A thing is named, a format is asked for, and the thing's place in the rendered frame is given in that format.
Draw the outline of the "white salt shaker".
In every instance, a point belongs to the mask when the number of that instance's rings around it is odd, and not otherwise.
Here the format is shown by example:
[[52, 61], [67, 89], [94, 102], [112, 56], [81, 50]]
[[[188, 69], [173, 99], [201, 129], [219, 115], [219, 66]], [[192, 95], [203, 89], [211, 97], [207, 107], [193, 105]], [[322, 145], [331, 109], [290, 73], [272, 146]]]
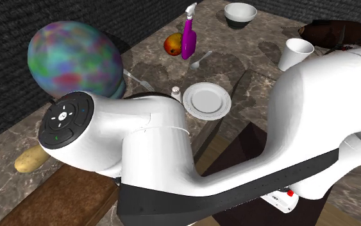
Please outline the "white salt shaker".
[[180, 88], [177, 86], [172, 87], [171, 90], [171, 96], [178, 100], [180, 103], [182, 103], [182, 97], [181, 97], [181, 92], [180, 92]]

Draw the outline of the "white plate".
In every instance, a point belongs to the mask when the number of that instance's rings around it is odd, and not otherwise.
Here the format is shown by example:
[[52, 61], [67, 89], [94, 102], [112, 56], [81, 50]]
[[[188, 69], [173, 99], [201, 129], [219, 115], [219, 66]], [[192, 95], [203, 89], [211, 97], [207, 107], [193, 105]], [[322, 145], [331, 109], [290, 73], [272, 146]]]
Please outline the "white plate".
[[183, 106], [195, 118], [215, 121], [231, 109], [231, 98], [221, 86], [210, 82], [191, 85], [183, 93]]

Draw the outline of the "silver spoon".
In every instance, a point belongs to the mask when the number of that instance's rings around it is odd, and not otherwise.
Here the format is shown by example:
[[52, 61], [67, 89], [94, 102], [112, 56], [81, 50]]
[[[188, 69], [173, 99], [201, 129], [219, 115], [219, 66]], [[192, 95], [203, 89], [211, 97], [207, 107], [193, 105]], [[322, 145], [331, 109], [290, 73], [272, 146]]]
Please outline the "silver spoon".
[[190, 65], [191, 69], [198, 69], [200, 66], [200, 62], [202, 60], [204, 60], [206, 57], [209, 57], [212, 54], [212, 51], [208, 51], [207, 53], [205, 53], [199, 60], [197, 60], [196, 62], [192, 63]]

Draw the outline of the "silver fork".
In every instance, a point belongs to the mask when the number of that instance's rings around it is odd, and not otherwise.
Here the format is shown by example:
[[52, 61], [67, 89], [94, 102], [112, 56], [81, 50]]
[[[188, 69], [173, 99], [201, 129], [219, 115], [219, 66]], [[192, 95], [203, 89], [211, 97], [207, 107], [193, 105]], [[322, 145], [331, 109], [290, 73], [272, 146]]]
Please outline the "silver fork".
[[154, 88], [147, 82], [144, 80], [139, 80], [138, 78], [134, 77], [129, 71], [127, 71], [126, 69], [123, 69], [123, 74], [125, 74], [126, 76], [132, 78], [133, 80], [135, 80], [136, 82], [138, 82], [139, 84], [141, 84], [141, 86], [145, 87], [148, 91], [150, 92], [154, 92]]

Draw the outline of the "red yellow apple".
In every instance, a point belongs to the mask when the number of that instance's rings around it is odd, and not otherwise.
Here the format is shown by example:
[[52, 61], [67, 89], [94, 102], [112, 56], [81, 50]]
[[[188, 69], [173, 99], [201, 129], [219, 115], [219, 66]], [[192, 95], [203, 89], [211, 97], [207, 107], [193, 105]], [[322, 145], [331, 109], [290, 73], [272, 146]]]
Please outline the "red yellow apple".
[[169, 35], [164, 42], [165, 51], [172, 56], [177, 56], [181, 54], [181, 33], [173, 33]]

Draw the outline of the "purple spray bottle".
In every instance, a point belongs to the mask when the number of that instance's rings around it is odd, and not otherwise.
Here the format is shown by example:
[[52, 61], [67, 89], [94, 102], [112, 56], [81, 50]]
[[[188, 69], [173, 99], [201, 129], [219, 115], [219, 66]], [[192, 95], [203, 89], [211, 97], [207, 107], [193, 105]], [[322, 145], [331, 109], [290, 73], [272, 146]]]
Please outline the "purple spray bottle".
[[181, 40], [181, 57], [184, 60], [190, 58], [196, 49], [196, 32], [192, 30], [192, 21], [196, 5], [197, 3], [193, 3], [185, 10], [187, 19], [185, 21]]

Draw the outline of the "white bowl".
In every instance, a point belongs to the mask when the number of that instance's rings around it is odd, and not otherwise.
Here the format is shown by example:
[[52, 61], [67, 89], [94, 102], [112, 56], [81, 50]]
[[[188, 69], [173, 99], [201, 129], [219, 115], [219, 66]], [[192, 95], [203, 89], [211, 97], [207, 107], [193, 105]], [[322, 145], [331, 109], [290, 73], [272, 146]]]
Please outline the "white bowl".
[[246, 3], [230, 3], [224, 7], [228, 26], [234, 30], [246, 27], [257, 15], [257, 9]]

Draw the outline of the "multicoloured round vase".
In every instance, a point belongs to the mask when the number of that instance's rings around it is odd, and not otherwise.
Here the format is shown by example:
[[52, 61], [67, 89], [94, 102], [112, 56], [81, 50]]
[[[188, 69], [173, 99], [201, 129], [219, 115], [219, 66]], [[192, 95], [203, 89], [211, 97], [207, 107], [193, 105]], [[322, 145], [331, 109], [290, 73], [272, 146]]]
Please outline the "multicoloured round vase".
[[52, 22], [38, 30], [29, 42], [28, 67], [54, 98], [88, 91], [120, 99], [126, 92], [120, 51], [106, 34], [82, 22]]

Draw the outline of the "white cup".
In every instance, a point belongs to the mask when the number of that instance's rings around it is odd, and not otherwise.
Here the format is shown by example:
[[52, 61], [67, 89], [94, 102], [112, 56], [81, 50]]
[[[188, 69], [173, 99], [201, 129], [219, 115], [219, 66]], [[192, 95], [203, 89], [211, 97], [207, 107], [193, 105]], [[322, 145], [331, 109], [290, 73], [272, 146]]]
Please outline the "white cup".
[[302, 62], [314, 50], [314, 46], [306, 40], [288, 39], [278, 63], [279, 70], [286, 71], [288, 68]]

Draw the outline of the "brown wooden chair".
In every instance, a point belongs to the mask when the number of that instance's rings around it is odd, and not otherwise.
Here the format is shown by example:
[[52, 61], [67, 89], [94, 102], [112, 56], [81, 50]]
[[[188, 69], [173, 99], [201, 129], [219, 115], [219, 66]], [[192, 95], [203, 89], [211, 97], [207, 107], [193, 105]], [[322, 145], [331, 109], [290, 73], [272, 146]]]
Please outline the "brown wooden chair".
[[112, 178], [64, 164], [8, 213], [0, 226], [96, 226], [118, 194]]

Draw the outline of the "yellow potato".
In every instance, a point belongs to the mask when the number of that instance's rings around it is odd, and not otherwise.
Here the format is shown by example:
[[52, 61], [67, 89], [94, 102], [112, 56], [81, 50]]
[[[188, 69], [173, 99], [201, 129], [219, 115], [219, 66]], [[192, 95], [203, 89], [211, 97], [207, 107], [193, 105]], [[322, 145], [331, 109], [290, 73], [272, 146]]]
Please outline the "yellow potato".
[[18, 156], [14, 166], [20, 173], [30, 173], [43, 165], [49, 158], [50, 155], [38, 144]]

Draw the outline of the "dark brown round tray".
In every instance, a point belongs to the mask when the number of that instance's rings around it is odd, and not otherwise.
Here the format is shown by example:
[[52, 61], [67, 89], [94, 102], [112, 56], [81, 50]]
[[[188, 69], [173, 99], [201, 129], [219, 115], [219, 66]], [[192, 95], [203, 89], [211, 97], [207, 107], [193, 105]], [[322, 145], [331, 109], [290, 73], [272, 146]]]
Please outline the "dark brown round tray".
[[331, 49], [339, 40], [343, 25], [346, 26], [343, 45], [361, 46], [361, 23], [342, 20], [313, 20], [298, 30], [300, 37], [314, 46]]

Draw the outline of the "black knife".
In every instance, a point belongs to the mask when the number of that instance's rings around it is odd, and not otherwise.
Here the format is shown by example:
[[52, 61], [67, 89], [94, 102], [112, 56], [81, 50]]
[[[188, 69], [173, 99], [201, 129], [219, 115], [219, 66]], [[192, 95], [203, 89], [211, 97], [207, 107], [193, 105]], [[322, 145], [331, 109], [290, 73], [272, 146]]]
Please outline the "black knife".
[[343, 45], [343, 41], [344, 41], [344, 37], [345, 37], [345, 30], [346, 30], [346, 26], [343, 25], [342, 27], [342, 30], [340, 32], [340, 35], [339, 35], [339, 40], [338, 42], [336, 43], [336, 45], [334, 47], [332, 47], [331, 49], [329, 49], [324, 55], [327, 55], [329, 53], [332, 53], [334, 52], [335, 50], [342, 50], [342, 51], [346, 51], [346, 50], [349, 50], [350, 48], [346, 48], [344, 45]]

